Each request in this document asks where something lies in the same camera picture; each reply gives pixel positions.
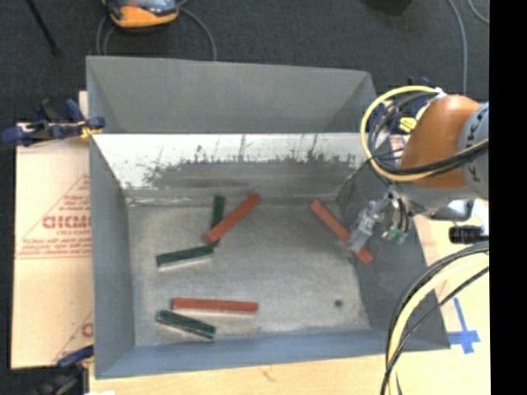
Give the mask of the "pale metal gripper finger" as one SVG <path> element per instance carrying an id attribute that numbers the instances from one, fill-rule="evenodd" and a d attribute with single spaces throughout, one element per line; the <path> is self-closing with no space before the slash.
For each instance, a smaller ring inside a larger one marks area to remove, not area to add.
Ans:
<path id="1" fill-rule="evenodd" d="M 357 226 L 357 252 L 360 252 L 373 235 L 375 225 L 380 221 L 380 206 L 369 203 L 359 214 Z"/>
<path id="2" fill-rule="evenodd" d="M 348 238 L 350 249 L 362 249 L 373 235 L 376 223 L 376 202 L 369 201 L 359 212 L 354 226 L 350 229 Z"/>

